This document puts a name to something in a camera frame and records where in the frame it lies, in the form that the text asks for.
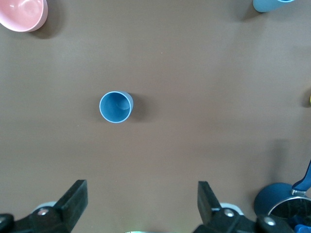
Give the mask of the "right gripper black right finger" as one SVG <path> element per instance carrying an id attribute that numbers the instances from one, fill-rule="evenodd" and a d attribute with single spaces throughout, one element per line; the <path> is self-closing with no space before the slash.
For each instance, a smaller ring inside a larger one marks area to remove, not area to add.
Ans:
<path id="1" fill-rule="evenodd" d="M 232 208 L 223 208 L 206 181 L 198 182 L 197 206 L 202 219 L 195 233 L 293 233 L 285 221 L 260 215 L 251 221 Z"/>

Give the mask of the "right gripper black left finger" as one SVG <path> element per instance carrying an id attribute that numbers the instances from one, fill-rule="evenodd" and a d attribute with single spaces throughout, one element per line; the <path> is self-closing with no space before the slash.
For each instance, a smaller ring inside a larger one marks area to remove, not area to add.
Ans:
<path id="1" fill-rule="evenodd" d="M 26 217 L 0 215 L 2 233 L 70 233 L 88 204 L 87 181 L 77 180 L 56 202 L 39 205 Z"/>

